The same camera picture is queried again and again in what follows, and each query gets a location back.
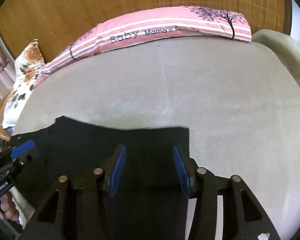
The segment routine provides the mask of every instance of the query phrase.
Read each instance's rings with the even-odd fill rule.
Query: tree print
[[[94,31],[95,28],[96,28],[96,27],[92,28],[90,31],[88,31],[87,33],[85,33],[84,35],[82,35],[80,38],[78,38],[77,40],[75,40],[74,42],[72,42],[68,47],[66,47],[63,51],[61,51],[61,52],[56,56],[56,58],[59,57],[59,56],[61,56],[63,53],[65,53],[65,52],[68,51],[68,50],[70,51],[70,55],[72,56],[72,52],[71,52],[72,46],[73,46],[74,44],[76,44],[78,41],[81,41],[81,40],[85,39],[86,37],[88,37],[89,34],[93,33],[93,31]]]
[[[233,22],[240,22],[240,23],[247,23],[247,20],[244,18],[242,13],[232,12],[232,11],[225,11],[225,10],[217,10],[211,9],[207,7],[200,7],[200,6],[186,6],[190,8],[190,11],[197,14],[202,18],[204,21],[212,22],[214,19],[219,19],[221,21],[229,23],[232,29],[232,39],[234,38],[234,28],[232,23]]]

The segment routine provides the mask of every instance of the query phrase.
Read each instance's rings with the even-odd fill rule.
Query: pink pillow
[[[75,60],[148,41],[218,35],[251,41],[251,29],[241,13],[199,6],[164,7],[125,14],[98,24],[42,69],[35,86]]]

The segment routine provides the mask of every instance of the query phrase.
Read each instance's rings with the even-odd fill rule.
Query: pillowcase
[[[237,12],[199,6],[134,12],[98,24],[81,36],[47,63],[35,86],[75,60],[148,41],[187,35],[218,35],[251,41],[250,26],[244,16]]]
[[[10,100],[3,112],[2,128],[14,127],[26,105],[39,77],[39,70],[45,66],[38,47],[38,40],[32,41],[15,60],[16,82],[10,93]]]

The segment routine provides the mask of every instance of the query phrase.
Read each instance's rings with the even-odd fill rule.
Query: human hand
[[[3,195],[0,203],[0,219],[11,219],[17,221],[19,219],[19,211],[16,209],[16,204],[12,201],[12,194],[8,192]]]

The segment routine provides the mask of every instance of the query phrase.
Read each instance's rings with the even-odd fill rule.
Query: wooden headboard
[[[241,12],[252,32],[290,32],[291,0],[6,0],[0,8],[0,35],[14,57],[38,39],[48,62],[98,23],[139,10],[181,5]]]

